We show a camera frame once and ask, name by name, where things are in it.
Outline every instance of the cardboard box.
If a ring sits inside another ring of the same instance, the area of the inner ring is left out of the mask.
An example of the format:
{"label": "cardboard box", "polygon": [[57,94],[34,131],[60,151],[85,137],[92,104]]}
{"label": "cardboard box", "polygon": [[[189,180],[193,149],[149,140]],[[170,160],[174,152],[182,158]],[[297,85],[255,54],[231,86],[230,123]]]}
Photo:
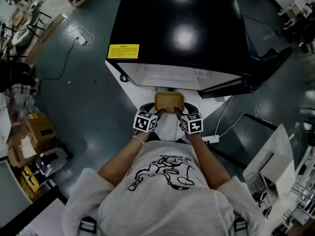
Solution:
{"label": "cardboard box", "polygon": [[265,187],[273,190],[281,200],[295,183],[293,158],[280,153],[274,154],[261,169],[260,175]]}
{"label": "cardboard box", "polygon": [[22,148],[21,148],[21,140],[23,139],[22,133],[17,132],[12,135],[8,139],[8,158],[10,164],[13,167],[22,168],[25,165],[36,161],[38,155],[32,156],[29,158],[24,158]]}
{"label": "cardboard box", "polygon": [[31,134],[31,144],[37,154],[52,149],[58,139],[45,113],[27,114],[21,122],[23,137]]}

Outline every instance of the chair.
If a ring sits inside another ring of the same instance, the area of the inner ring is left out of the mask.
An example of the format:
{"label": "chair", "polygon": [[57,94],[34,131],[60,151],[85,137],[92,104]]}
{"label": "chair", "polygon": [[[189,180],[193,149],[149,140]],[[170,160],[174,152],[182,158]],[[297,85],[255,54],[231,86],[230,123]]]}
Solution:
{"label": "chair", "polygon": [[38,34],[35,32],[35,29],[45,30],[44,28],[38,27],[37,23],[40,21],[43,24],[43,21],[40,19],[40,15],[45,15],[48,18],[52,18],[47,14],[41,12],[36,3],[31,7],[31,19],[23,24],[17,33],[14,34],[12,39],[12,44],[17,47],[26,46],[30,40],[35,35],[39,38]]}

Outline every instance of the wire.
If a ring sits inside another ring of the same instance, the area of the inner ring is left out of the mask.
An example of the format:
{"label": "wire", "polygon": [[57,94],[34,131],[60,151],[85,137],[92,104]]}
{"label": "wire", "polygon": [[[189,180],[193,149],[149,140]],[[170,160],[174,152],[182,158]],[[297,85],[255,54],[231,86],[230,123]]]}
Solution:
{"label": "wire", "polygon": [[92,42],[91,44],[85,44],[85,45],[82,45],[82,46],[88,46],[88,45],[93,45],[93,44],[94,44],[94,42],[95,42],[95,36],[94,36],[92,33],[90,33],[90,32],[89,32],[87,29],[85,29],[83,26],[80,26],[80,27],[78,27],[77,29],[74,29],[74,30],[69,31],[69,30],[68,30],[69,21],[68,21],[68,18],[65,18],[65,19],[67,20],[67,32],[68,32],[68,33],[72,33],[72,32],[74,32],[74,31],[76,31],[76,30],[82,28],[82,29],[86,30],[86,31],[88,32],[88,34],[90,34],[90,35],[93,36],[94,40],[93,40],[93,42]]}
{"label": "wire", "polygon": [[128,81],[129,81],[129,80],[125,77],[125,75],[123,75],[122,73],[120,74],[119,79],[120,79],[121,82],[128,82]]}
{"label": "wire", "polygon": [[218,121],[217,128],[216,128],[216,131],[215,131],[215,135],[217,135],[217,130],[218,130],[219,123],[220,123],[220,121],[221,121],[221,119],[222,119],[222,117],[223,117],[223,115],[224,115],[224,113],[225,113],[225,110],[227,109],[228,105],[230,105],[230,103],[231,103],[233,97],[234,97],[234,95],[231,97],[229,103],[228,103],[227,106],[225,107],[225,109],[224,109],[224,111],[223,111],[223,113],[222,113],[222,115],[221,115],[221,117],[220,117],[220,119],[219,119],[219,121]]}
{"label": "wire", "polygon": [[258,117],[257,117],[257,115],[258,115],[258,108],[255,108],[255,109],[254,109],[254,114],[255,114],[255,117],[258,118]]}
{"label": "wire", "polygon": [[24,89],[24,90],[28,90],[28,91],[30,91],[30,93],[35,93],[35,92],[37,92],[37,90],[36,89],[28,89],[28,88],[20,88],[20,87],[16,87],[16,86],[11,86],[12,88],[16,88],[16,89]]}
{"label": "wire", "polygon": [[57,77],[57,78],[49,78],[49,77],[41,78],[41,80],[40,80],[40,82],[39,82],[39,89],[40,89],[40,86],[41,86],[41,83],[43,82],[43,80],[55,80],[55,81],[57,81],[57,80],[59,80],[59,79],[63,76],[64,71],[65,71],[65,65],[67,64],[67,60],[68,60],[69,54],[70,54],[71,50],[73,49],[74,43],[75,43],[75,41],[76,41],[77,39],[78,39],[78,37],[75,38],[75,40],[74,40],[73,43],[72,43],[72,46],[71,46],[70,50],[69,50],[68,53],[67,53],[67,57],[65,58],[64,65],[63,65],[63,71],[62,71],[61,75],[60,75],[59,77]]}
{"label": "wire", "polygon": [[8,106],[9,106],[9,104],[6,105],[4,108],[0,109],[0,112],[3,111],[3,110],[5,110]]}
{"label": "wire", "polygon": [[301,148],[301,140],[302,140],[302,131],[301,131],[301,129],[297,128],[297,129],[292,133],[292,135],[289,136],[289,140],[291,141],[291,140],[293,139],[294,134],[296,133],[296,131],[300,131],[299,149],[298,149],[298,152],[297,152],[297,162],[299,162],[300,148]]}
{"label": "wire", "polygon": [[240,117],[238,117],[237,121],[236,121],[232,126],[230,126],[230,127],[229,127],[222,135],[220,135],[219,137],[224,136],[232,127],[234,127],[234,126],[238,123],[238,121],[240,120],[240,118],[241,118],[244,114],[246,114],[246,113],[242,113],[242,114],[240,115]]}
{"label": "wire", "polygon": [[251,20],[253,20],[253,21],[255,21],[255,22],[259,23],[259,24],[262,24],[262,25],[263,25],[263,24],[266,24],[266,25],[268,25],[268,26],[270,27],[270,29],[272,29],[277,35],[282,35],[280,32],[278,32],[277,30],[273,29],[273,28],[270,26],[270,24],[269,24],[268,22],[266,22],[266,21],[261,22],[261,21],[258,21],[258,20],[256,20],[256,19],[251,18],[251,17],[249,17],[249,16],[247,16],[247,15],[244,15],[244,14],[242,14],[242,16],[243,16],[243,17],[246,17],[246,18],[249,18],[249,19],[251,19]]}
{"label": "wire", "polygon": [[[230,103],[231,103],[233,97],[234,97],[234,96],[231,97],[230,102],[229,102],[229,103],[227,104],[227,106],[225,107],[225,109],[224,109],[224,111],[223,111],[223,113],[222,113],[222,115],[221,115],[221,117],[220,117],[220,119],[219,119],[219,121],[218,121],[217,128],[216,128],[216,131],[215,131],[215,135],[217,134],[217,130],[218,130],[219,123],[220,123],[220,121],[221,121],[221,119],[222,119],[222,117],[223,117],[223,115],[224,115],[224,113],[225,113],[225,111],[226,111],[228,105],[230,105]],[[238,123],[238,121],[240,120],[240,118],[241,118],[244,114],[246,114],[246,113],[242,113],[242,114],[238,117],[238,119],[236,120],[236,122],[235,122],[232,126],[230,126],[222,135],[219,135],[219,137],[225,135],[232,127],[234,127],[234,126]],[[255,109],[254,109],[254,115],[255,115],[255,117],[257,118],[257,115],[258,115],[258,108],[255,108]]]}

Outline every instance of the white t-shirt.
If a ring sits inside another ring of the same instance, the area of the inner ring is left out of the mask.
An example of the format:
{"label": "white t-shirt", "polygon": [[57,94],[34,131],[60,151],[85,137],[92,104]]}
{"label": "white t-shirt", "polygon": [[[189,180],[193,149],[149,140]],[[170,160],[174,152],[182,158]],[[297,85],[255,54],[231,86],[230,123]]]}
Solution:
{"label": "white t-shirt", "polygon": [[247,221],[250,236],[266,235],[265,219],[245,183],[233,177],[212,190],[192,146],[152,141],[116,188],[84,169],[65,207],[63,230],[76,236],[81,219],[91,216],[97,235],[227,236],[235,213]]}

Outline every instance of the white paper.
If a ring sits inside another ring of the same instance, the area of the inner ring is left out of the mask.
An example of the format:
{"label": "white paper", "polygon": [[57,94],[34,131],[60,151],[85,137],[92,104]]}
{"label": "white paper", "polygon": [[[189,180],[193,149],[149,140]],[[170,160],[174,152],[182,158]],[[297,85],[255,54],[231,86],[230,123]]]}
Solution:
{"label": "white paper", "polygon": [[24,158],[29,158],[36,155],[29,136],[26,136],[24,139],[21,140],[21,147]]}

